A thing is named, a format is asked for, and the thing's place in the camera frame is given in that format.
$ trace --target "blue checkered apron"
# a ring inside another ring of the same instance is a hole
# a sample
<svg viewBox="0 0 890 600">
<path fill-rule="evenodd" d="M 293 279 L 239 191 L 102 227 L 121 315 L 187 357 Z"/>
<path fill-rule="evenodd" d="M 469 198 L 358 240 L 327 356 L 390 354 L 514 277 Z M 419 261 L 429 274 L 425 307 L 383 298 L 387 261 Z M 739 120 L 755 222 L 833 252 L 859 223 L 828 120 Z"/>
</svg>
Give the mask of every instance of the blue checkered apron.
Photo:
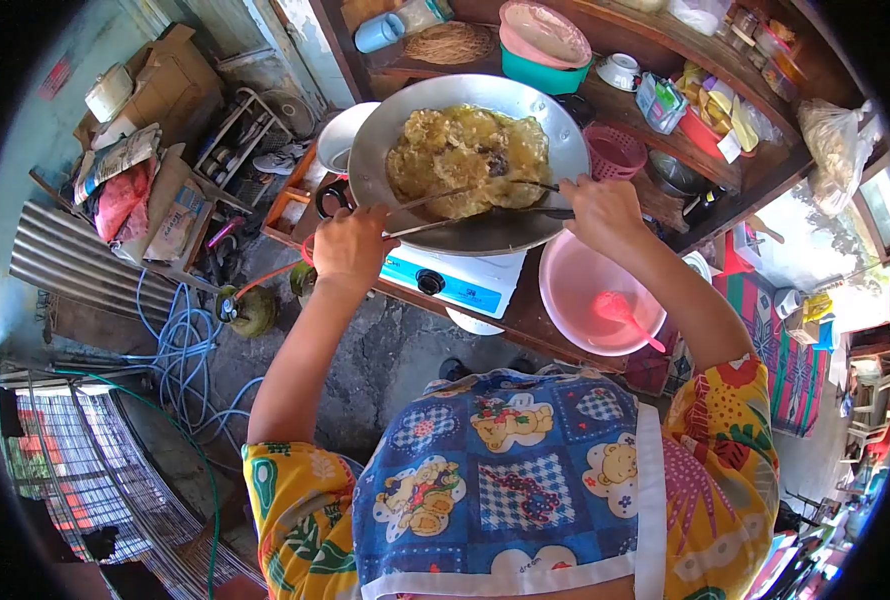
<svg viewBox="0 0 890 600">
<path fill-rule="evenodd" d="M 660 598 L 664 520 L 657 413 L 588 371 L 429 385 L 353 496 L 366 599 L 541 594 L 632 574 L 636 597 Z"/>
</svg>

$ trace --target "woman's right hand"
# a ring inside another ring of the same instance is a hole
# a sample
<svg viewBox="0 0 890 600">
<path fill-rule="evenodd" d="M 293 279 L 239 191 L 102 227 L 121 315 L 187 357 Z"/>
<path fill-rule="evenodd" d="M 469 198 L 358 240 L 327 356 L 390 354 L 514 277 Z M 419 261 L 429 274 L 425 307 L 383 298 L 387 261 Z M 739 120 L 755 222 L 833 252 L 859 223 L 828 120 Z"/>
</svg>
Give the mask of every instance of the woman's right hand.
<svg viewBox="0 0 890 600">
<path fill-rule="evenodd" d="M 563 179 L 558 186 L 574 210 L 574 220 L 566 221 L 565 228 L 589 248 L 620 263 L 623 254 L 656 239 L 642 221 L 638 194 L 629 181 L 596 182 L 580 174 L 577 185 Z"/>
</svg>

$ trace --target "woman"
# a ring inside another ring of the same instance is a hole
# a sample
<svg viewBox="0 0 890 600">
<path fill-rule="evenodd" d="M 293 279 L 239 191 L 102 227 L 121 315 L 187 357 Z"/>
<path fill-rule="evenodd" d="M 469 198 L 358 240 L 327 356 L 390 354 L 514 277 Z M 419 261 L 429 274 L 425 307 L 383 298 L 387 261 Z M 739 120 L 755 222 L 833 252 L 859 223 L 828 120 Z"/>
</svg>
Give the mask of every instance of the woman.
<svg viewBox="0 0 890 600">
<path fill-rule="evenodd" d="M 272 597 L 741 598 L 777 512 L 767 373 L 727 301 L 644 226 L 625 181 L 561 181 L 565 227 L 681 330 L 665 423 L 595 371 L 436 381 L 355 481 L 313 444 L 331 356 L 394 242 L 386 208 L 318 227 L 318 282 L 259 388 L 243 449 Z"/>
</svg>

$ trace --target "green hose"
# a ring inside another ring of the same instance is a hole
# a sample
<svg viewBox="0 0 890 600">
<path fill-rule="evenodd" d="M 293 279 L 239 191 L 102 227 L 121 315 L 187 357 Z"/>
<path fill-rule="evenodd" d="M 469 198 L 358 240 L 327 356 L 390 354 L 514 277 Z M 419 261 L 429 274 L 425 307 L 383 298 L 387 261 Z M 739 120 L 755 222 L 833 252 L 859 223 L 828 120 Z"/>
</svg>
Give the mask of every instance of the green hose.
<svg viewBox="0 0 890 600">
<path fill-rule="evenodd" d="M 214 599 L 214 561 L 218 555 L 218 531 L 221 528 L 221 521 L 220 521 L 221 515 L 219 514 L 219 506 L 218 506 L 218 486 L 215 485 L 215 483 L 214 483 L 214 472 L 211 470 L 211 467 L 208 464 L 208 458 L 205 456 L 205 452 L 203 452 L 201 447 L 198 445 L 198 443 L 193 438 L 191 438 L 191 436 L 184 429 L 182 429 L 182 426 L 178 425 L 178 423 L 168 413 L 164 412 L 161 409 L 161 407 L 155 406 L 154 404 L 152 404 L 145 398 L 142 398 L 140 395 L 138 395 L 137 393 L 134 393 L 133 391 L 129 390 L 128 388 L 123 388 L 120 385 L 116 384 L 114 381 L 109 381 L 108 379 L 103 378 L 101 375 L 96 375 L 92 372 L 87 372 L 86 370 L 83 370 L 83 371 L 82 370 L 73 370 L 72 371 L 72 370 L 65 370 L 62 368 L 56 368 L 54 370 L 54 372 L 57 374 L 63 374 L 66 376 L 73 375 L 73 376 L 81 376 L 81 377 L 83 376 L 86 378 L 93 377 L 95 379 L 98 379 L 99 381 L 104 381 L 108 385 L 110 385 L 114 388 L 117 388 L 118 390 L 122 390 L 129 396 L 137 398 L 138 400 L 144 402 L 148 406 L 151 406 L 158 412 L 162 413 L 164 415 L 164 417 L 166 419 L 168 419 L 168 422 L 175 429 L 177 429 L 178 432 L 182 434 L 182 437 L 184 437 L 186 440 L 188 440 L 188 442 L 191 443 L 191 445 L 198 452 L 198 456 L 200 456 L 202 461 L 205 463 L 205 472 L 208 473 L 209 483 L 211 484 L 211 501 L 214 502 L 214 536 L 211 538 L 211 557 L 209 558 L 209 562 L 208 562 L 208 597 L 209 597 L 209 600 L 213 600 Z"/>
</svg>

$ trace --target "pink basket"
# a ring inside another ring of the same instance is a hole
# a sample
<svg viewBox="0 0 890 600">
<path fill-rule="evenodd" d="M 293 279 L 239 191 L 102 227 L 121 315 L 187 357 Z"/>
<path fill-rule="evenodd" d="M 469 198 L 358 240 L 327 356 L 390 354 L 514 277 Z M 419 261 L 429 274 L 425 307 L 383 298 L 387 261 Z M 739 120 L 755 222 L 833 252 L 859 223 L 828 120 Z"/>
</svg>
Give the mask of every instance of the pink basket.
<svg viewBox="0 0 890 600">
<path fill-rule="evenodd" d="M 607 125 L 591 125 L 583 131 L 592 159 L 592 179 L 630 180 L 648 160 L 644 144 Z"/>
</svg>

